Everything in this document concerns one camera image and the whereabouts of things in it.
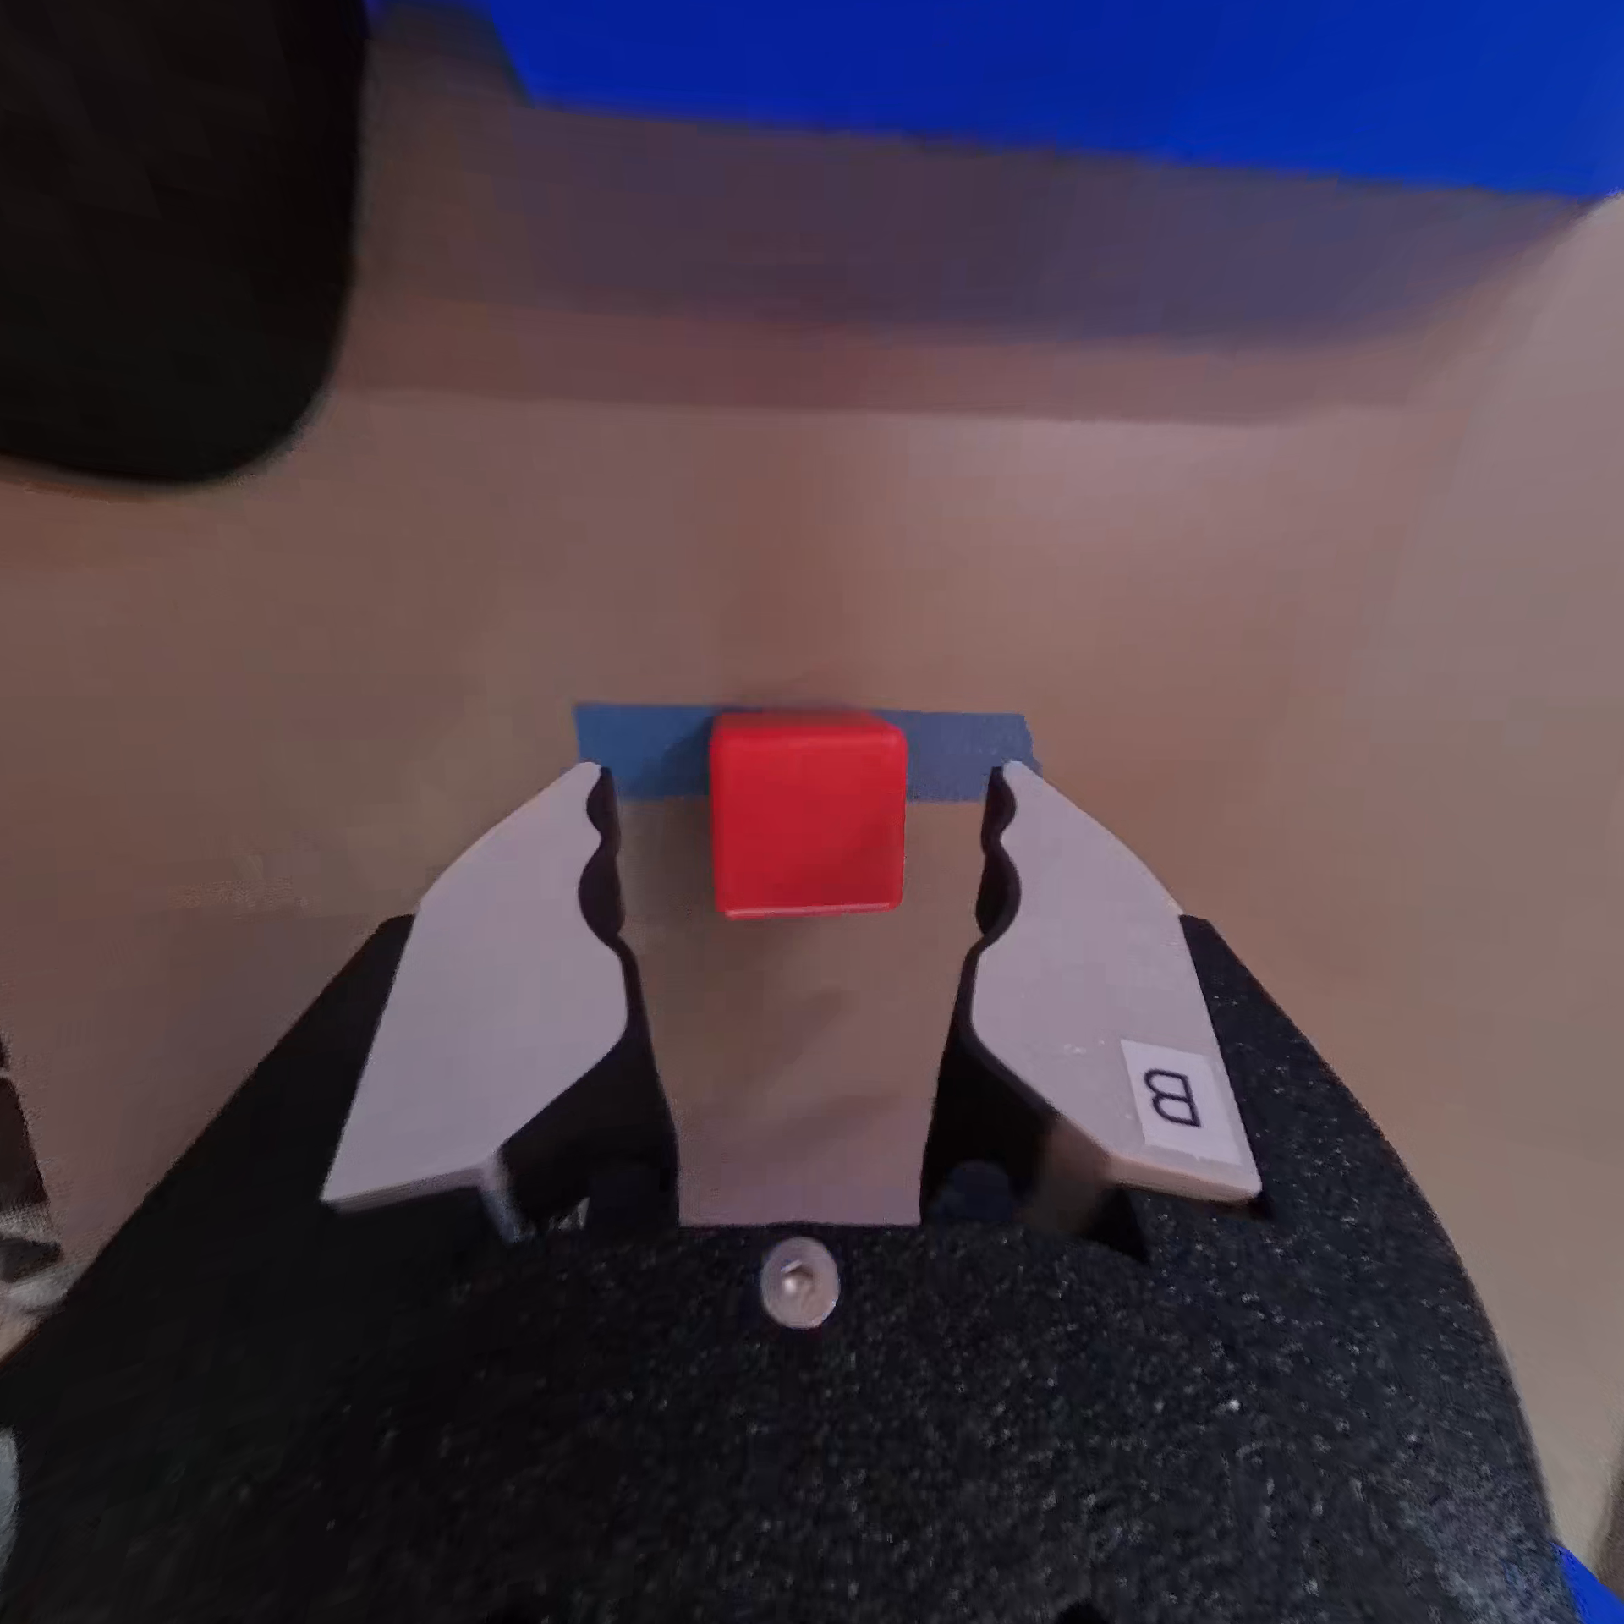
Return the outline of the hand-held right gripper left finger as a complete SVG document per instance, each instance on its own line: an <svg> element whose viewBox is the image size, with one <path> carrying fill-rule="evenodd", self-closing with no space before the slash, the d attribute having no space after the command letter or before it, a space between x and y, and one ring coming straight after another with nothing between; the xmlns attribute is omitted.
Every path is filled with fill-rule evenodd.
<svg viewBox="0 0 1624 1624"><path fill-rule="evenodd" d="M582 761L420 901L339 1136L343 1212L451 1191L497 1231L673 1223L673 1111L623 937L617 786Z"/></svg>

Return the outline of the blue plastic bin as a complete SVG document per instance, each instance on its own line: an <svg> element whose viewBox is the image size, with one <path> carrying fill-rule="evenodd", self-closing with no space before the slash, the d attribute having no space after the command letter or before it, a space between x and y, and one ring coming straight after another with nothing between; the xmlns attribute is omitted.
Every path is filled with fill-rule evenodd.
<svg viewBox="0 0 1624 1624"><path fill-rule="evenodd" d="M1621 2L451 2L561 108L1599 199Z"/></svg>

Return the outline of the red foam cube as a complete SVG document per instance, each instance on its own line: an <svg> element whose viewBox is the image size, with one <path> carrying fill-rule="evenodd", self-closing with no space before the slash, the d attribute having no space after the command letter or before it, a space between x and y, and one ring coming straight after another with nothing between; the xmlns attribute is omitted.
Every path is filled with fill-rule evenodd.
<svg viewBox="0 0 1624 1624"><path fill-rule="evenodd" d="M718 910L729 920L901 904L907 736L855 711L722 713L708 785Z"/></svg>

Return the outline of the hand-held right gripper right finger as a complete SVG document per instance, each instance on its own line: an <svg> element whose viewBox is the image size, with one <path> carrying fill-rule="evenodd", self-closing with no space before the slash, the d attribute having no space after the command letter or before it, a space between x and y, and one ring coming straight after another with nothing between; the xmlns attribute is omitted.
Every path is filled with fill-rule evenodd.
<svg viewBox="0 0 1624 1624"><path fill-rule="evenodd" d="M996 767L977 926L928 1117L928 1216L1083 1235L1128 1191L1265 1192L1186 914L1106 825Z"/></svg>

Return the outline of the blue tape strip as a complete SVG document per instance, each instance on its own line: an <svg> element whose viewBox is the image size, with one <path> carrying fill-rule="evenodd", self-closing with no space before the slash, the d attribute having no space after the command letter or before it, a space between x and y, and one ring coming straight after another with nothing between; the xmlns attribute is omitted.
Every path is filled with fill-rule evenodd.
<svg viewBox="0 0 1624 1624"><path fill-rule="evenodd" d="M580 701L575 705L578 757L607 767L623 798L706 798L708 738L714 721L727 713L731 707L718 703ZM992 771L1010 761L1042 771L1029 721L1019 713L880 707L876 717L907 740L913 802L981 802Z"/></svg>

